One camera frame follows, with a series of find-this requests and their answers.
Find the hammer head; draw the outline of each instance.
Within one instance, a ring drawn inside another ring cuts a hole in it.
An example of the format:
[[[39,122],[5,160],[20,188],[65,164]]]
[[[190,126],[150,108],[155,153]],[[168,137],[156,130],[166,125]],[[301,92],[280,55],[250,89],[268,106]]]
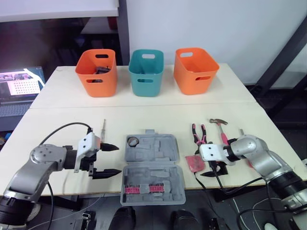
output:
[[[210,123],[216,123],[216,124],[223,124],[223,125],[227,125],[228,122],[222,120],[222,119],[210,119],[209,120]]]

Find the black cable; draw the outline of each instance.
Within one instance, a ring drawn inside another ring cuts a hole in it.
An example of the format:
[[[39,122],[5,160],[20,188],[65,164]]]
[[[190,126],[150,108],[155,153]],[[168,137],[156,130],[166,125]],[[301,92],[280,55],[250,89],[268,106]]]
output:
[[[50,133],[47,137],[45,137],[45,139],[42,140],[42,142],[39,144],[39,145],[42,145],[45,143],[46,140],[49,139],[49,137],[51,137],[53,134],[55,134],[56,132],[58,132],[59,130],[67,127],[67,126],[71,126],[71,125],[83,125],[83,126],[86,126],[88,129],[87,129],[87,134],[89,134],[90,132],[92,132],[92,128],[85,124],[85,123],[82,123],[82,122],[72,122],[72,123],[68,123],[66,125],[63,125],[61,126],[60,128],[57,128],[56,130],[54,130],[52,133]]]
[[[221,180],[220,180],[220,178],[219,178],[219,176],[218,176],[216,170],[213,170],[213,172],[214,172],[214,175],[215,175],[215,177],[216,177],[216,179],[217,179],[217,182],[218,182],[219,185],[220,185],[220,188],[221,188],[222,192],[223,192],[225,195],[232,195],[232,194],[234,194],[234,193],[240,191],[241,189],[245,188],[246,186],[248,186],[248,185],[250,185],[250,184],[252,184],[252,183],[254,183],[254,182],[256,182],[256,181],[262,180],[262,178],[259,177],[259,178],[255,179],[255,180],[252,180],[252,181],[250,181],[250,182],[247,182],[246,184],[244,184],[244,185],[242,185],[242,186],[240,186],[240,187],[238,187],[238,188],[226,190],[226,189],[223,187],[222,182],[221,182]]]
[[[50,133],[47,137],[45,137],[42,142],[39,144],[39,145],[42,145],[45,143],[46,140],[49,139],[49,137],[51,137],[53,134],[55,134],[56,132],[58,132],[59,130],[67,127],[67,126],[71,126],[71,125],[83,125],[83,126],[86,126],[87,127],[87,134],[89,134],[90,132],[93,131],[93,129],[86,123],[82,123],[82,122],[72,122],[72,123],[68,123],[68,124],[65,124],[59,128],[57,128],[56,130],[54,130],[52,133]],[[50,183],[48,182],[47,183],[48,187],[49,187],[49,190],[50,190],[50,195],[51,195],[51,214],[50,214],[50,220],[49,220],[49,225],[48,225],[48,228],[47,230],[50,229],[50,226],[51,226],[51,223],[52,223],[52,218],[53,218],[53,213],[54,213],[54,196],[53,196],[53,192],[52,192],[52,188],[51,188],[51,185]]]
[[[210,198],[209,198],[209,196],[208,196],[208,194],[207,194],[207,189],[206,189],[206,187],[205,187],[205,186],[203,185],[203,183],[196,177],[196,172],[194,173],[194,176],[195,176],[196,181],[201,185],[201,187],[203,188],[203,190],[204,190],[204,192],[205,192],[205,194],[206,194],[206,196],[207,196],[209,207],[210,207],[211,210],[215,213],[215,215],[216,215],[218,218],[220,218],[220,216],[216,213],[216,211],[215,211],[214,208],[213,208],[213,205],[212,205],[212,203],[211,203],[211,200],[210,200]]]
[[[244,213],[251,212],[251,211],[256,211],[256,212],[271,212],[271,213],[286,213],[286,212],[292,212],[291,210],[268,210],[268,209],[255,209],[255,208],[250,208],[243,210],[239,212],[239,214],[236,217],[236,224],[238,225],[240,230],[243,230],[241,226],[241,221],[240,218]]]
[[[250,209],[246,209],[246,210],[243,210],[243,211],[239,212],[239,214],[236,217],[236,223],[237,223],[239,229],[243,230],[242,227],[241,227],[240,218],[241,218],[241,216],[244,213],[251,212],[251,211],[253,211],[253,212],[254,211],[256,211],[256,212],[271,212],[271,213],[287,213],[287,212],[293,213],[293,212],[304,210],[304,208],[306,208],[306,207],[307,207],[307,204],[304,204],[301,207],[298,207],[298,208],[295,208],[295,209],[292,209],[292,210],[289,210],[289,209],[285,209],[285,210],[268,210],[268,209],[250,208]]]
[[[48,182],[47,185],[48,185],[48,188],[49,188],[49,190],[50,190],[50,195],[51,195],[51,213],[50,213],[50,219],[49,219],[49,224],[48,224],[48,228],[47,228],[47,230],[49,230],[49,229],[50,229],[50,226],[51,226],[52,219],[53,219],[53,212],[54,212],[54,197],[53,197],[53,192],[52,192],[52,188],[51,188],[50,183]]]
[[[269,184],[267,182],[265,182],[265,188],[266,188],[266,191],[267,191],[267,196],[268,196],[268,199],[269,199],[270,208],[271,208],[272,211],[274,211],[274,206],[273,206],[272,198],[271,198],[271,195],[270,195],[270,188],[269,188]],[[274,218],[275,226],[279,229],[278,221],[277,221],[277,217],[276,217],[275,212],[273,212],[273,218]]]

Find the gray tool case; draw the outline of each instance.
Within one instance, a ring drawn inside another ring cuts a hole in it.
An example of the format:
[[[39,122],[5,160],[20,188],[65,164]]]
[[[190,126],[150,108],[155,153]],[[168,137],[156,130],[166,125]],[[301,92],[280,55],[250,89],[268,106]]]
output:
[[[127,136],[125,160],[128,165],[123,169],[120,194],[123,206],[186,202],[182,169],[175,165],[178,147],[173,135],[149,129],[145,135]]]

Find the pink hammer handle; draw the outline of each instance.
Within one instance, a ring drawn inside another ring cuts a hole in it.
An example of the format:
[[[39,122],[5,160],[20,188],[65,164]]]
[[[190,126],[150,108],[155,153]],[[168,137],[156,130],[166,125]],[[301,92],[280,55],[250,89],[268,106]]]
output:
[[[228,142],[227,142],[227,137],[226,137],[226,134],[225,133],[221,133],[221,138],[222,138],[222,141],[225,145],[228,145]]]

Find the laptop keyboard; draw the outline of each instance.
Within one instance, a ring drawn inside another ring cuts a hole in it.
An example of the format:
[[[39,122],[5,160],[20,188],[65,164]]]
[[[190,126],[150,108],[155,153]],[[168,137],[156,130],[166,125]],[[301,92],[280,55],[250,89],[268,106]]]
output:
[[[30,106],[31,103],[1,105],[0,117],[24,115]]]

